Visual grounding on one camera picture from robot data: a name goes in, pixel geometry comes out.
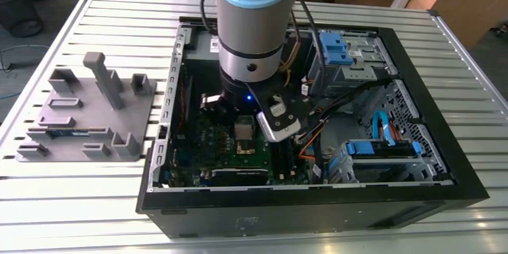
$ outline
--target blue latch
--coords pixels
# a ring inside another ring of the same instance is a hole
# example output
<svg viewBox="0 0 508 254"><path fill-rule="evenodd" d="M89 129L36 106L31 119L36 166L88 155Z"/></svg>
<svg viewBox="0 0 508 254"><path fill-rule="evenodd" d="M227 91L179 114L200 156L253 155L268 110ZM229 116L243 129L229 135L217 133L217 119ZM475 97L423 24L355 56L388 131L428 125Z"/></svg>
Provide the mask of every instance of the blue latch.
<svg viewBox="0 0 508 254"><path fill-rule="evenodd" d="M423 149L421 149L421 145L420 145L420 143L416 142L416 141L413 141L413 142L412 142L412 146L413 146L416 155L421 155L421 153L423 153Z"/></svg>
<svg viewBox="0 0 508 254"><path fill-rule="evenodd" d="M336 165L337 162L339 162L339 158L335 156L332 162L328 165L329 170L333 168L333 166Z"/></svg>
<svg viewBox="0 0 508 254"><path fill-rule="evenodd" d="M372 143L368 141L356 141L352 142L356 149L357 155L373 155Z"/></svg>
<svg viewBox="0 0 508 254"><path fill-rule="evenodd" d="M353 59L347 52L348 44L337 33L321 32L319 38L323 43L324 63L327 65L352 65Z"/></svg>
<svg viewBox="0 0 508 254"><path fill-rule="evenodd" d="M347 143L347 149L348 149L348 154L352 155L355 154L355 145L352 143Z"/></svg>

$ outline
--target floor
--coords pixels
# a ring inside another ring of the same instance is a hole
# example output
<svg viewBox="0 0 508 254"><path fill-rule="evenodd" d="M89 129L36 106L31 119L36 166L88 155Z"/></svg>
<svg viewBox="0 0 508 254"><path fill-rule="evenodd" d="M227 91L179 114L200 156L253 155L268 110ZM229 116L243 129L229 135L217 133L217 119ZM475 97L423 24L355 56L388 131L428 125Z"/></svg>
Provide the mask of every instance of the floor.
<svg viewBox="0 0 508 254"><path fill-rule="evenodd" d="M33 37L13 38L0 27L0 49L17 45L49 46L60 31L77 0L43 0L35 2L39 16L44 22L44 31ZM36 65L45 53L44 48L20 48L3 53L4 66L12 64L12 72L0 71L0 123L16 101L16 96L1 99L4 96L19 93L31 78Z"/></svg>
<svg viewBox="0 0 508 254"><path fill-rule="evenodd" d="M77 0L36 2L35 6L45 25L44 31L33 37L20 39L11 37L8 32L0 28L0 49L24 44L49 46L76 2ZM508 75L508 39L496 38L492 33L488 33L471 50L471 54L499 91L508 98L508 81L505 80ZM17 97L1 98L23 90L43 55L44 48L16 49L3 55L4 65L12 64L13 70L8 74L0 72L0 122L5 118Z"/></svg>

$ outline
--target aluminum table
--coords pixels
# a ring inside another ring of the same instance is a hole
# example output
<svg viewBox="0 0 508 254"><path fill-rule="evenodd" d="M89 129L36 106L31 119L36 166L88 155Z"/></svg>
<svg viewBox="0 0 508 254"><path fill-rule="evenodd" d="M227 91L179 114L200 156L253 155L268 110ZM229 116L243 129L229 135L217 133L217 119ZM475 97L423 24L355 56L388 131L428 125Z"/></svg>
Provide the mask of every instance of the aluminum table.
<svg viewBox="0 0 508 254"><path fill-rule="evenodd" d="M85 52L107 55L120 78L157 80L144 151L156 136L180 16L199 0L80 0L0 127L0 252L93 253L499 253L508 249L508 104L427 11L309 4L317 23L391 27L416 65L491 199L399 229L171 240L135 212L144 159L123 163L20 163L56 67L92 77ZM213 17L215 0L205 11ZM297 21L305 14L295 5Z"/></svg>

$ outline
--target black plastic edge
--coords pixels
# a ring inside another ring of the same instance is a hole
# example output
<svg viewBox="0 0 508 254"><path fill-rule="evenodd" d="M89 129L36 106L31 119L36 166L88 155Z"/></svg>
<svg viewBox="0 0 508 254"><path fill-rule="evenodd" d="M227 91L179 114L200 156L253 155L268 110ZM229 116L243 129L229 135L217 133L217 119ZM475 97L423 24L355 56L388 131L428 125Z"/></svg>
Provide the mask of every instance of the black plastic edge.
<svg viewBox="0 0 508 254"><path fill-rule="evenodd" d="M428 9L428 10L427 10L427 13L428 13L431 16L433 16L433 17L440 17L437 10Z"/></svg>
<svg viewBox="0 0 508 254"><path fill-rule="evenodd" d="M464 192L464 197L468 199L487 199L489 197L488 193L477 178L475 169L468 162L465 153L461 150L449 125L443 117L427 86L424 85L413 63L411 62L397 35L395 31L388 28L379 28L377 31L388 54L397 66L399 75L403 78L409 96L421 114L423 122L431 133L431 137L436 142L436 148L445 160L448 170L459 183L461 191Z"/></svg>
<svg viewBox="0 0 508 254"><path fill-rule="evenodd" d="M156 141L152 141L152 145L148 148L147 151L147 158L144 160L144 168L143 168L143 179L141 179L141 184L140 184L140 192L137 195L137 201L136 201L136 212L139 214L145 214L143 211L143 201L144 201L144 195L147 194L147 189L148 189L148 173L151 171L151 163L152 163L152 154L153 154L153 146L156 144Z"/></svg>

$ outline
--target wire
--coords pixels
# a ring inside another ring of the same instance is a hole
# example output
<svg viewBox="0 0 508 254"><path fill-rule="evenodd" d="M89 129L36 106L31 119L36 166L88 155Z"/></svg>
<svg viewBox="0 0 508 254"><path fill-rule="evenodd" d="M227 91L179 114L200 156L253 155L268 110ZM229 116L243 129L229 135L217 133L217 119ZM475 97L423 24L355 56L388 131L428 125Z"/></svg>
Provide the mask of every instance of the wire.
<svg viewBox="0 0 508 254"><path fill-rule="evenodd" d="M317 34L316 23L315 23L315 20L312 18L311 11L307 7L305 1L304 0L299 0L299 1L301 4L301 8L305 12L307 18L309 19L312 38L313 38L313 42L316 44L316 54L317 54L317 60L320 63L319 70L321 71L321 73L320 73L321 76L319 77L317 96L316 96L316 98L319 99L323 96L324 69L327 68L327 66L324 65L323 43L321 43L321 39L320 39L319 34Z"/></svg>
<svg viewBox="0 0 508 254"><path fill-rule="evenodd" d="M205 29L208 30L208 32L216 36L219 35L217 33L217 30L215 30L209 24L208 24L208 19L207 19L207 15L205 15L205 0L201 0L199 2L199 11L201 12L201 21L203 21L203 25L205 26Z"/></svg>
<svg viewBox="0 0 508 254"><path fill-rule="evenodd" d="M311 131L304 132L301 135L299 135L299 138L300 139L305 138L317 128L320 128L327 123L327 120L331 117L331 112L339 109L345 104L348 104L349 102L352 102L355 100L356 95L361 94L363 91L371 89L372 87L387 85L397 78L399 78L397 76L391 76L381 80L368 81L363 83L361 85L359 85L345 95L335 99L332 103L323 109L323 112L319 115L319 121L316 125L313 125L313 127L311 128Z"/></svg>
<svg viewBox="0 0 508 254"><path fill-rule="evenodd" d="M180 132L180 128L185 120L185 99L184 99L184 81L183 80L180 80L180 107L181 107L181 116L180 116L180 122L176 128L176 136L177 136L177 133Z"/></svg>
<svg viewBox="0 0 508 254"><path fill-rule="evenodd" d="M315 133L315 135L312 136L311 140L307 142L305 147L303 147L303 149L301 149L301 151L299 153L299 158L301 158L304 156L303 153L305 152L307 148L311 146L313 140L316 139L316 137L317 137L319 133L321 133L321 131L323 131L323 128Z"/></svg>
<svg viewBox="0 0 508 254"><path fill-rule="evenodd" d="M15 96L19 96L21 93L15 93L13 95L5 95L5 96L1 96L0 99L7 99L7 98L13 98Z"/></svg>
<svg viewBox="0 0 508 254"><path fill-rule="evenodd" d="M5 66L3 65L3 51L0 51L0 66L1 66L1 71L8 74L9 72L13 71L12 68L5 68Z"/></svg>
<svg viewBox="0 0 508 254"><path fill-rule="evenodd" d="M285 77L285 83L284 83L284 87L288 86L289 84L289 80L291 80L291 70L285 70L288 72L288 76Z"/></svg>
<svg viewBox="0 0 508 254"><path fill-rule="evenodd" d="M13 68L5 68L5 66L3 65L3 53L9 51L9 50L19 49L19 48L47 48L47 49L49 49L49 46L45 46L45 45L17 45L17 46L8 47L4 50L0 50L0 67L1 67L1 71L5 74L12 72Z"/></svg>
<svg viewBox="0 0 508 254"><path fill-rule="evenodd" d="M315 148L315 166L317 166L317 168L320 170L323 170L324 162L323 162L323 152L321 152L321 131L317 134L316 139L312 142L312 146ZM323 179L324 179L323 172L320 172L320 174L317 174L313 170L312 174L313 174L312 175L312 183L313 184L323 184Z"/></svg>
<svg viewBox="0 0 508 254"><path fill-rule="evenodd" d="M299 27L296 25L296 18L295 18L293 10L291 11L291 22L293 23L293 26L295 26L296 42L293 45L293 49L291 50L288 61L287 62L281 61L283 66L279 68L280 71L285 71L287 69L289 69L291 65L295 62L296 56L299 54L300 46L301 46L300 30L299 30Z"/></svg>

